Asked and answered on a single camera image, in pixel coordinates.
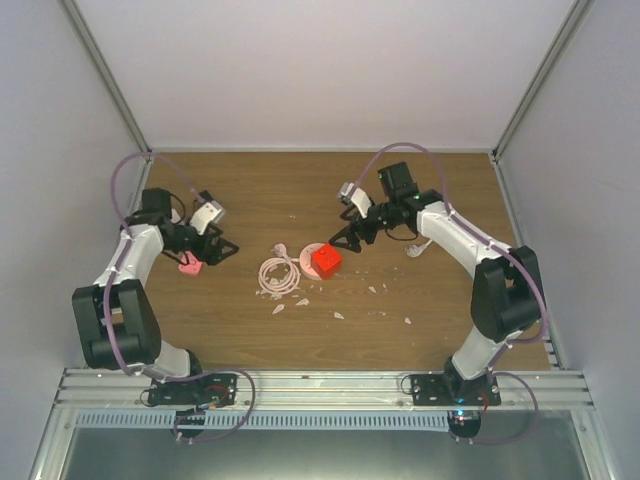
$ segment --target white wall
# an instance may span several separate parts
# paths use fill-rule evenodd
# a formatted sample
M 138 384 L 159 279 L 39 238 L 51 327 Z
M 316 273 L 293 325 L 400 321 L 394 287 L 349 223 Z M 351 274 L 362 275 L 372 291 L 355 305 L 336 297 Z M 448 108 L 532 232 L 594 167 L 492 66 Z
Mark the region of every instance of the white wall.
M 0 477 L 23 479 L 82 365 L 71 294 L 113 252 L 109 175 L 135 145 L 56 2 L 3 2 L 0 43 Z
M 79 0 L 149 144 L 495 146 L 572 0 Z
M 568 367 L 640 478 L 640 3 L 596 1 L 504 155 Z

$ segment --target wooden table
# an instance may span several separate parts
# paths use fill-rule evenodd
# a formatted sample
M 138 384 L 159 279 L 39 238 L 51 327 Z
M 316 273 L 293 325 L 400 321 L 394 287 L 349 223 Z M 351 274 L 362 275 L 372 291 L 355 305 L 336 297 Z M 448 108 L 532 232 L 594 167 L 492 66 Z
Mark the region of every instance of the wooden table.
M 147 283 L 163 338 L 192 349 L 205 366 L 266 369 L 441 369 L 469 333 L 471 282 L 442 248 L 432 244 L 409 258 L 405 242 L 381 233 L 363 252 L 342 251 L 338 275 L 324 282 L 303 278 L 297 298 L 256 295 L 257 271 L 276 243 L 297 256 L 307 244 L 326 242 L 345 223 L 336 193 L 354 181 L 369 153 L 168 154 L 228 210 L 221 228 L 240 252 L 197 277 L 160 257 Z M 451 200 L 487 233 L 512 242 L 493 169 L 486 155 L 442 155 Z M 440 189 L 430 161 L 389 154 L 363 186 L 383 201 L 375 170 L 398 160 L 409 164 L 421 189 Z M 174 172 L 161 162 L 149 186 L 162 186 L 191 205 Z M 397 228 L 394 234 L 409 232 Z M 307 306 L 295 306 L 303 298 Z M 276 315 L 278 304 L 285 309 Z M 334 317 L 338 312 L 344 320 Z M 499 367 L 547 369 L 542 344 L 519 346 Z

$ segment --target debris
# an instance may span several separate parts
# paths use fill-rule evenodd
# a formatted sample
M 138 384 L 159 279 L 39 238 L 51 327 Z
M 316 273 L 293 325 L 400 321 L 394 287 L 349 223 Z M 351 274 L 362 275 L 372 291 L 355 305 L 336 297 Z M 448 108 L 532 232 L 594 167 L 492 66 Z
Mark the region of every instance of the debris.
M 431 242 L 433 242 L 433 240 L 429 240 L 427 243 L 420 246 L 409 245 L 404 250 L 405 252 L 407 252 L 407 256 L 409 257 L 412 257 L 412 258 L 419 257 L 420 255 L 422 255 L 422 252 L 424 252 L 427 249 L 427 247 L 431 245 Z

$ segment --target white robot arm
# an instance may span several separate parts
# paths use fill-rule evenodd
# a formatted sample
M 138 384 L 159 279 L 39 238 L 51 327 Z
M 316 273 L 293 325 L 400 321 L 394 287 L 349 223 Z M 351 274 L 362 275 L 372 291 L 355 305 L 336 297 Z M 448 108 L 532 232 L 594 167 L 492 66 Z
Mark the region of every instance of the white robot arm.
M 141 208 L 126 219 L 128 231 L 122 230 L 107 268 L 92 285 L 73 293 L 73 310 L 89 367 L 120 368 L 106 329 L 104 299 L 110 283 L 107 310 L 122 317 L 122 322 L 112 324 L 117 349 L 126 365 L 137 371 L 143 368 L 154 378 L 198 373 L 199 363 L 192 352 L 162 340 L 144 286 L 162 253 L 189 251 L 198 261 L 216 265 L 238 251 L 236 245 L 221 237 L 222 231 L 216 226 L 225 210 L 208 192 L 200 196 L 206 202 L 183 224 L 172 222 L 170 192 L 160 188 L 143 191 Z
M 474 326 L 462 347 L 447 361 L 444 373 L 450 399 L 461 403 L 465 396 L 476 395 L 483 383 L 486 386 L 487 373 L 496 356 L 540 316 L 538 304 L 518 271 L 476 237 L 511 253 L 542 291 L 535 253 L 528 247 L 514 249 L 492 239 L 451 207 L 447 209 L 438 192 L 420 193 L 404 162 L 383 168 L 378 174 L 389 200 L 375 205 L 362 189 L 351 183 L 343 185 L 338 196 L 348 208 L 341 218 L 349 225 L 330 243 L 360 252 L 361 240 L 371 244 L 378 231 L 407 225 L 414 233 L 438 243 L 469 273 L 473 281 Z

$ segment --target mounting plate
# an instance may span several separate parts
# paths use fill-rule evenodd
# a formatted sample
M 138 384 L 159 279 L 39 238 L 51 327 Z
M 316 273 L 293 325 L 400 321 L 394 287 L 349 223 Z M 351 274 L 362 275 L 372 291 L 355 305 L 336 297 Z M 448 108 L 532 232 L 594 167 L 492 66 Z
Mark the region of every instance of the mounting plate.
M 231 373 L 209 375 L 193 382 L 151 382 L 147 403 L 158 405 L 203 405 L 216 403 L 217 407 L 233 405 L 236 400 L 238 376 Z
M 413 398 L 413 404 L 416 406 L 456 406 L 462 405 L 472 407 L 482 407 L 484 401 L 481 395 L 469 396 L 462 401 L 456 402 L 444 383 L 444 376 L 442 374 L 415 374 L 410 375 L 411 380 L 411 396 Z M 497 393 L 493 393 L 492 389 L 495 386 Z M 489 401 L 489 406 L 496 406 L 502 403 L 500 398 L 500 392 L 497 390 L 498 382 L 493 379 L 491 385 L 485 385 L 480 387 L 479 390 L 483 391 Z

